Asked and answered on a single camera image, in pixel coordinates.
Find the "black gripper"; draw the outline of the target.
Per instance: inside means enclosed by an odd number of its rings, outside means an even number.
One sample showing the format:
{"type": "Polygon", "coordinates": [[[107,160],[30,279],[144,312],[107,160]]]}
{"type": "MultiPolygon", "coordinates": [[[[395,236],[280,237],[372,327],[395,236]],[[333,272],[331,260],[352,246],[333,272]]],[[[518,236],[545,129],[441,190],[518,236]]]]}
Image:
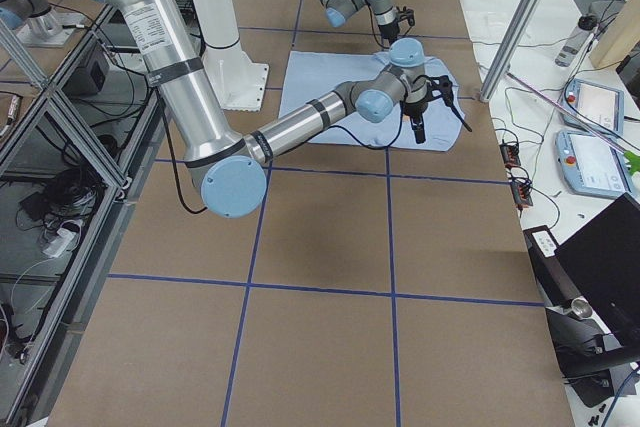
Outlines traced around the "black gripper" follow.
{"type": "Polygon", "coordinates": [[[406,6],[392,6],[384,13],[377,14],[377,26],[382,39],[386,42],[385,50],[390,50],[400,36],[400,24],[406,21],[409,27],[415,25],[414,10],[406,6]]]}
{"type": "Polygon", "coordinates": [[[425,142],[425,126],[422,114],[430,102],[442,100],[446,107],[454,110],[453,82],[448,75],[419,75],[412,83],[411,90],[402,101],[402,114],[411,117],[410,124],[415,142],[425,142]]]}

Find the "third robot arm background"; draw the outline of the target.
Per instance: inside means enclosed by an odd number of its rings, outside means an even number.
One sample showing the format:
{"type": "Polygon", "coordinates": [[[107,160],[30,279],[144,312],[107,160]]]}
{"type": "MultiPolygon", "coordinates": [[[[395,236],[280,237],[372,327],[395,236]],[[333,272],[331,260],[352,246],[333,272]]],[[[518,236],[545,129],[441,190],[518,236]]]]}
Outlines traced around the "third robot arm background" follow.
{"type": "Polygon", "coordinates": [[[11,29],[22,27],[29,19],[51,11],[48,0],[1,0],[1,20],[11,29]]]}

